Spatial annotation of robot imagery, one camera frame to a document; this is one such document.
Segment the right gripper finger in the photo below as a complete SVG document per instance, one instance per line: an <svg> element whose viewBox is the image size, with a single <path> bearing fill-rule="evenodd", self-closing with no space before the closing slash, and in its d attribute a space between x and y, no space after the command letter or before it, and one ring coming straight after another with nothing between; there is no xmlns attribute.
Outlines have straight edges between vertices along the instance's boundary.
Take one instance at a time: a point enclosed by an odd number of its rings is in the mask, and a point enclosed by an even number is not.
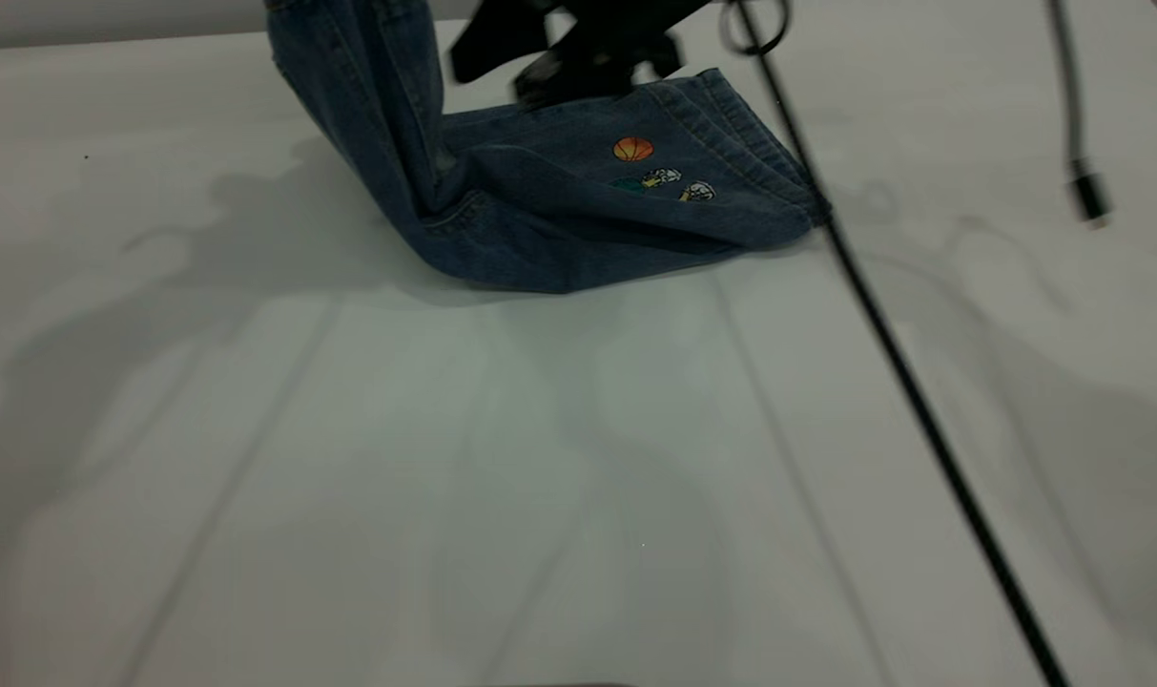
<svg viewBox="0 0 1157 687"><path fill-rule="evenodd" d="M562 60L555 52L535 58L516 77L516 101L525 112L591 97L621 97L633 90L631 67Z"/></svg>
<svg viewBox="0 0 1157 687"><path fill-rule="evenodd" d="M551 1L482 1L451 45L450 64L460 84L501 65L547 51Z"/></svg>

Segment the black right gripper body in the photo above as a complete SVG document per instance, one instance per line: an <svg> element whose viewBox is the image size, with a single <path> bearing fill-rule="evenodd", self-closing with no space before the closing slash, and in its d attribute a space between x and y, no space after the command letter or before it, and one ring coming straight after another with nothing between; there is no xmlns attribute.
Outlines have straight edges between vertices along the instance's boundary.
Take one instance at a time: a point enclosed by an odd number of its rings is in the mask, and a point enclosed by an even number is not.
<svg viewBox="0 0 1157 687"><path fill-rule="evenodd" d="M657 77L669 77L684 65L671 31L703 9L706 1L541 1L540 10L563 12L570 31L540 57L540 74L552 77L567 67L600 69L651 65Z"/></svg>

